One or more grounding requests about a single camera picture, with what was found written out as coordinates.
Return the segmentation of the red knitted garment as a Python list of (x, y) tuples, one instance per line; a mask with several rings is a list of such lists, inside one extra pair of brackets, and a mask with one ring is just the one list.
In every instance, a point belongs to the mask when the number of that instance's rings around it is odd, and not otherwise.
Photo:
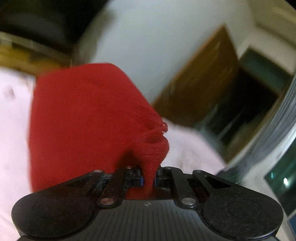
[(94, 170), (140, 167), (144, 185), (128, 199), (152, 199), (154, 177), (169, 150), (168, 126), (129, 77), (110, 63), (39, 76), (28, 146), (33, 192)]

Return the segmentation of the pink floral bed sheet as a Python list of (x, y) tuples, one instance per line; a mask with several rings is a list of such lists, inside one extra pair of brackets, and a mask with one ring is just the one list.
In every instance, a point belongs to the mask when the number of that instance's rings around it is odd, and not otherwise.
[[(27, 132), (36, 78), (1, 68), (1, 240), (18, 240), (13, 205), (30, 193)], [(170, 150), (163, 166), (217, 174), (226, 164), (200, 132), (165, 120)]]

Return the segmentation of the grey curtain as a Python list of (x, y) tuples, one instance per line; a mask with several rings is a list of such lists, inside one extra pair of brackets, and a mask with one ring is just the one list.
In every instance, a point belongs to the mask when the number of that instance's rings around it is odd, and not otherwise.
[(239, 183), (256, 164), (263, 161), (295, 125), (295, 78), (268, 125), (238, 164), (225, 172), (226, 179)]

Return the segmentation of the brown wooden door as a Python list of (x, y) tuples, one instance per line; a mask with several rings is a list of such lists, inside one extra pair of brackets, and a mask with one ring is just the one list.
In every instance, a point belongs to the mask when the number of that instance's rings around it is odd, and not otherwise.
[(173, 123), (194, 126), (219, 103), (239, 69), (227, 27), (221, 25), (152, 104)]

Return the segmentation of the dark window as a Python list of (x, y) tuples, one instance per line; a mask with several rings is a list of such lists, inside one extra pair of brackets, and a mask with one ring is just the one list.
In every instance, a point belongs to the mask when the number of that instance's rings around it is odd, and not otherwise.
[(195, 128), (219, 151), (242, 146), (290, 84), (292, 75), (249, 48), (222, 99)]

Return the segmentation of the large black television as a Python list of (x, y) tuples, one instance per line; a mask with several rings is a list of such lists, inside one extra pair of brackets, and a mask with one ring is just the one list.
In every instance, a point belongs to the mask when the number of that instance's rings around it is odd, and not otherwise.
[(108, 1), (1, 1), (1, 31), (69, 54)]

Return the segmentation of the wooden TV cabinet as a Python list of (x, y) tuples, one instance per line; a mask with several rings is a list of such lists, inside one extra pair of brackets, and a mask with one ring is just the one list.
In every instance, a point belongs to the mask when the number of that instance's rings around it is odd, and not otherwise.
[(70, 67), (72, 59), (32, 40), (1, 32), (1, 66), (38, 76)]

